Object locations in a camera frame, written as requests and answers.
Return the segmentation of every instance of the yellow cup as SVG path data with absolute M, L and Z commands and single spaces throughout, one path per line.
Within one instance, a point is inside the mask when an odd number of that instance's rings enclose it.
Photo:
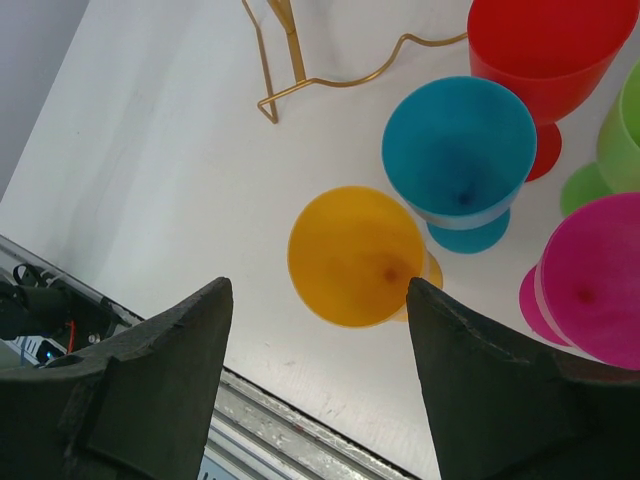
M 303 210 L 289 238 L 289 274 L 298 294 L 318 316 L 345 327 L 406 312 L 409 280 L 429 278 L 430 258 L 407 210 L 367 187 L 323 193 Z

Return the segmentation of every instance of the blue cup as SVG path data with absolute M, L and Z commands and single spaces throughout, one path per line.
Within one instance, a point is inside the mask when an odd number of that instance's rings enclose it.
M 535 157 L 527 107 L 477 77 L 419 88 L 393 112 L 382 139 L 391 184 L 434 240 L 457 253 L 481 252 L 502 238 Z

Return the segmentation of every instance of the blue cup base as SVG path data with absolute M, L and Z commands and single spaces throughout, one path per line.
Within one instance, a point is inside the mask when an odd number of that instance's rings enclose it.
M 493 222 L 471 230 L 448 230 L 427 223 L 429 233 L 438 244 L 447 250 L 467 255 L 479 253 L 491 248 L 500 241 L 511 218 L 507 210 Z

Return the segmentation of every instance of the red cup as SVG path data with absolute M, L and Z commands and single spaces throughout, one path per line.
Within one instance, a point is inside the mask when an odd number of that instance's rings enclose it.
M 472 75 L 500 83 L 527 105 L 538 153 L 527 181 L 546 174 L 562 149 L 555 122 L 596 88 L 633 31 L 640 0 L 474 0 Z

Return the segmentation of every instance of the green cup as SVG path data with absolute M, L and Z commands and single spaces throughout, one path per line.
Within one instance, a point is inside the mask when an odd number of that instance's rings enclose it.
M 602 124 L 596 161 L 567 180 L 560 208 L 568 216 L 593 200 L 624 192 L 640 192 L 640 61 Z

